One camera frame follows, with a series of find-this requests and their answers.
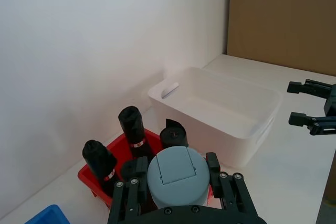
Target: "white table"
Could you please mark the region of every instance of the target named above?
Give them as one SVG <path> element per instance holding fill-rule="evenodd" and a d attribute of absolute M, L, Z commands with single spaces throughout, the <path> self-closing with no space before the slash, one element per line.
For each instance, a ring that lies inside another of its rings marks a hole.
<path fill-rule="evenodd" d="M 336 83 L 336 77 L 266 63 L 219 56 L 206 69 L 277 89 L 284 100 L 275 123 L 256 155 L 241 170 L 255 207 L 268 224 L 315 223 L 336 149 L 335 136 L 310 136 L 304 127 L 288 124 L 291 111 L 324 116 L 324 100 L 305 94 L 287 94 L 289 81 L 305 79 Z M 144 124 L 158 133 L 152 109 Z M 51 204 L 58 204 L 72 224 L 105 224 L 108 209 L 77 178 L 82 160 L 12 211 L 0 224 L 24 223 Z"/>

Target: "cardboard panel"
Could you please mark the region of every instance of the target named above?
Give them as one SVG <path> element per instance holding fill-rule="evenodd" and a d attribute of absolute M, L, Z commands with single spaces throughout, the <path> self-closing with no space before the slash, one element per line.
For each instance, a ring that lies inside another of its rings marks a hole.
<path fill-rule="evenodd" d="M 336 76 L 336 0 L 230 0 L 227 54 Z"/>

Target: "red crate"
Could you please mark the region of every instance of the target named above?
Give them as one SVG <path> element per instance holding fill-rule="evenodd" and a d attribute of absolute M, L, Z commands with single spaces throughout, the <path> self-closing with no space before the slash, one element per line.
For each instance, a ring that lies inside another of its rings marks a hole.
<path fill-rule="evenodd" d="M 146 130 L 146 129 L 145 129 L 145 135 L 146 135 L 146 138 L 149 142 L 149 145 L 153 149 L 153 152 L 156 153 L 156 154 L 158 152 L 160 152 L 162 150 L 160 137 L 157 134 L 155 134 L 155 133 L 153 133 L 149 130 Z M 115 171 L 118 174 L 119 178 L 121 178 L 120 169 L 121 169 L 122 165 L 126 161 L 129 161 L 129 160 L 133 159 L 130 148 L 129 148 L 129 144 L 127 142 L 127 139 L 126 139 L 125 135 L 121 134 L 117 139 L 115 139 L 112 143 L 110 143 L 106 147 L 107 147 L 107 149 L 109 149 L 114 154 L 114 156 L 118 160 L 117 165 L 115 167 Z M 108 208 L 111 207 L 112 198 L 103 192 L 103 190 L 101 189 L 97 179 L 95 178 L 95 176 L 91 172 L 88 165 L 85 165 L 78 172 L 78 178 L 79 178 L 79 180 L 81 180 L 85 185 L 87 185 L 91 189 L 91 191 L 92 191 L 92 193 L 95 197 L 98 196 L 99 198 L 101 198 L 105 202 L 105 204 Z M 213 194 L 212 194 L 212 190 L 211 190 L 211 187 L 210 187 L 209 195 L 208 195 L 208 202 L 212 198 L 212 195 Z"/>

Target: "gray cylindrical object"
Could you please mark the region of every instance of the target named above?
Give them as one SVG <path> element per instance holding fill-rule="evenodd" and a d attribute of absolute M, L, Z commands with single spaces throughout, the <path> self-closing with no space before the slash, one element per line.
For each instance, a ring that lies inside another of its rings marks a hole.
<path fill-rule="evenodd" d="M 148 167 L 148 187 L 158 208 L 204 205 L 209 187 L 206 160 L 194 149 L 164 149 Z"/>

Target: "white plastic bin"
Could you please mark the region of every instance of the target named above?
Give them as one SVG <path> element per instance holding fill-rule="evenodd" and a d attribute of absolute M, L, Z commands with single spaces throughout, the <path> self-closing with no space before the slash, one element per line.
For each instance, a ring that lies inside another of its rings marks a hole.
<path fill-rule="evenodd" d="M 275 90 L 188 68 L 152 87 L 148 95 L 160 130 L 180 122 L 190 147 L 215 152 L 227 166 L 242 167 L 266 139 L 282 101 Z"/>

